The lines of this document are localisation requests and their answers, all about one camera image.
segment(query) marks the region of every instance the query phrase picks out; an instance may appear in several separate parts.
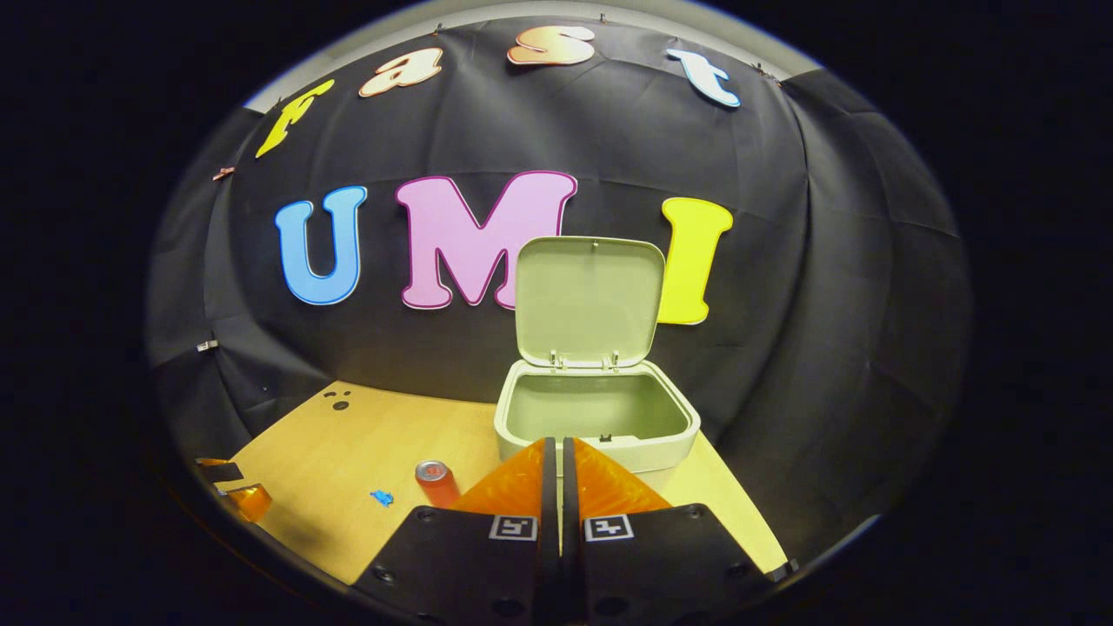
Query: storage box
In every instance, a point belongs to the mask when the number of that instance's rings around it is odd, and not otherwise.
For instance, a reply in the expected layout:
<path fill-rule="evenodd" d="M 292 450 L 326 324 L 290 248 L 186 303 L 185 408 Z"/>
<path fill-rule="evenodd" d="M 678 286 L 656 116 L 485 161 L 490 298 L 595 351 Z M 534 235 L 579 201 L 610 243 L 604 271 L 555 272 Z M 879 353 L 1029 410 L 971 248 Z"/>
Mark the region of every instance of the storage box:
<path fill-rule="evenodd" d="M 578 437 L 633 472 L 688 456 L 699 415 L 646 361 L 664 256 L 653 244 L 539 237 L 518 257 L 518 351 L 495 409 L 503 460 L 543 437 Z M 563 476 L 562 456 L 558 471 Z"/>

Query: can lid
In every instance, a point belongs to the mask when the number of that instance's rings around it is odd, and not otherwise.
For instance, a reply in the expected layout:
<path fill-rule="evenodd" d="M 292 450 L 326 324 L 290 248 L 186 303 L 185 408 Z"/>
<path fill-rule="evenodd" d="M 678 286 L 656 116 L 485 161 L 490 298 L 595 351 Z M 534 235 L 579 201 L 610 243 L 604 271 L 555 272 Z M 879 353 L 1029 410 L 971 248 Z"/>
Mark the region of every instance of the can lid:
<path fill-rule="evenodd" d="M 422 461 L 417 463 L 414 475 L 423 482 L 434 482 L 449 476 L 449 466 L 441 461 Z"/>

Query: letter m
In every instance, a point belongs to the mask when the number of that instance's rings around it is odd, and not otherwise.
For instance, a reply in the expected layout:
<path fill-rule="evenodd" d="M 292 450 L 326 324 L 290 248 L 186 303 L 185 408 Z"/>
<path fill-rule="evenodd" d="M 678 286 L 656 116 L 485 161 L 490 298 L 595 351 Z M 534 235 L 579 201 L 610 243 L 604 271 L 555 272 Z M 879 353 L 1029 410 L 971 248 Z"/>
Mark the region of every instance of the letter m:
<path fill-rule="evenodd" d="M 410 286 L 402 302 L 414 309 L 442 309 L 452 292 L 441 281 L 439 258 L 467 304 L 483 300 L 499 261 L 506 257 L 506 280 L 494 301 L 514 307 L 518 253 L 534 237 L 560 235 L 564 203 L 575 194 L 575 178 L 559 172 L 523 172 L 506 183 L 482 226 L 451 178 L 411 180 L 395 193 L 410 215 Z"/>

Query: wooden table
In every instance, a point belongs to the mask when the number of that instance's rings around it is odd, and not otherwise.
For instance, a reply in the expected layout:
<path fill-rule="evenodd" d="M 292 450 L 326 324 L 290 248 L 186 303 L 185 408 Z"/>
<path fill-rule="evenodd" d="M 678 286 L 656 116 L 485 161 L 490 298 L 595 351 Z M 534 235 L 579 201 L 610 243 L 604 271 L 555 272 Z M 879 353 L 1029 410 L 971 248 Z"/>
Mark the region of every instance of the wooden table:
<path fill-rule="evenodd" d="M 347 407 L 335 409 L 338 402 Z M 232 460 L 244 478 L 218 486 L 263 483 L 274 502 L 259 527 L 351 585 L 405 516 L 429 503 L 414 481 L 420 461 L 444 461 L 461 492 L 499 467 L 493 421 L 494 404 L 336 381 L 237 452 Z M 703 433 L 679 466 L 638 477 L 673 506 L 710 507 L 762 571 L 785 563 L 769 526 Z M 378 489 L 394 503 L 373 498 Z"/>

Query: blue letter u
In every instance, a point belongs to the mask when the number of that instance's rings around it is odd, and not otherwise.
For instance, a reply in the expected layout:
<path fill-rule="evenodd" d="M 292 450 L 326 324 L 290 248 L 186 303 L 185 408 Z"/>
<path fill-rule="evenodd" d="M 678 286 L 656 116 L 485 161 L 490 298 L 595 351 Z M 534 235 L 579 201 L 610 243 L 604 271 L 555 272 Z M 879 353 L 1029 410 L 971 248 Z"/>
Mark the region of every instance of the blue letter u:
<path fill-rule="evenodd" d="M 352 295 L 359 281 L 359 234 L 356 232 L 356 208 L 367 198 L 366 187 L 341 187 L 325 196 L 324 208 L 333 216 L 333 250 L 336 266 L 327 276 L 318 276 L 309 267 L 305 223 L 313 214 L 313 203 L 296 202 L 278 209 L 282 247 L 282 271 L 289 291 L 309 304 L 336 304 Z"/>

